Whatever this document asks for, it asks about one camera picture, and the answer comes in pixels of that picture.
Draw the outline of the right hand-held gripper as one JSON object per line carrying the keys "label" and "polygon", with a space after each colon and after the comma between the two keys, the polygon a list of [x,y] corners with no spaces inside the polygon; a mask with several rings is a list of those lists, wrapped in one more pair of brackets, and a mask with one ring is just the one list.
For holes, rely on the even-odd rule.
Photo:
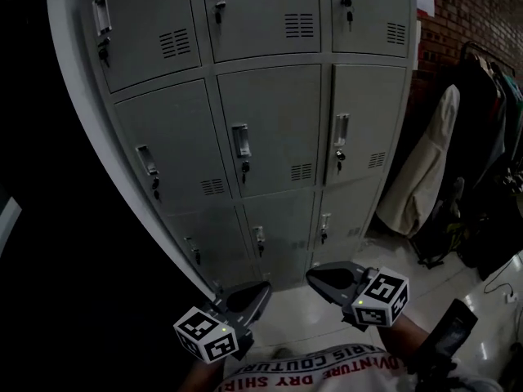
{"label": "right hand-held gripper", "polygon": [[[361,279],[357,288],[355,279]],[[362,332],[391,327],[409,302],[409,279],[387,267],[363,273],[352,261],[328,262],[310,268],[306,281],[328,303],[344,305],[353,297],[342,307],[343,321]]]}

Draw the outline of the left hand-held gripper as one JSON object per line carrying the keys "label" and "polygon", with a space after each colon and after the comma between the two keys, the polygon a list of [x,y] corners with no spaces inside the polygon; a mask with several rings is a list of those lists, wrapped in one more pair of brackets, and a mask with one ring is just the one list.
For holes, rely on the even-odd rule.
{"label": "left hand-held gripper", "polygon": [[181,345],[206,364],[228,356],[241,360],[254,344],[250,326],[265,310],[273,288],[268,281],[241,283],[222,298],[192,307],[173,328]]}

